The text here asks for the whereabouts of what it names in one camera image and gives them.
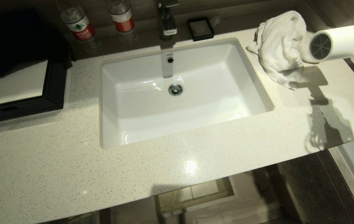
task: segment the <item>soap dish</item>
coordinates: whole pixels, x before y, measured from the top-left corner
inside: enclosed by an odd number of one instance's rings
[[[206,40],[214,37],[213,28],[207,17],[188,20],[187,24],[193,41]]]

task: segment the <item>white sink basin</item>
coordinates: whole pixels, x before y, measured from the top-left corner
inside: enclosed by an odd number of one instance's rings
[[[106,64],[102,81],[104,148],[272,110],[235,41]],[[173,83],[182,86],[181,95],[169,93]]]

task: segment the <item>white hair dryer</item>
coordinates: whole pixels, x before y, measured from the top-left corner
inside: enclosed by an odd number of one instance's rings
[[[354,25],[318,31],[309,48],[315,61],[350,58],[354,63]]]

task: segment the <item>red bottle label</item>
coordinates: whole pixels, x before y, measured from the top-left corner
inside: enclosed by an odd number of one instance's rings
[[[84,16],[83,19],[76,23],[66,24],[66,26],[77,40],[87,40],[95,34],[95,30],[87,16]]]
[[[120,32],[127,32],[134,28],[134,20],[130,9],[121,15],[111,14],[111,17],[116,30]]]

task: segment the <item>undermount sink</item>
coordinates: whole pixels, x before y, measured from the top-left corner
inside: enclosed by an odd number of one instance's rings
[[[272,110],[235,41],[114,62],[102,72],[105,149]]]

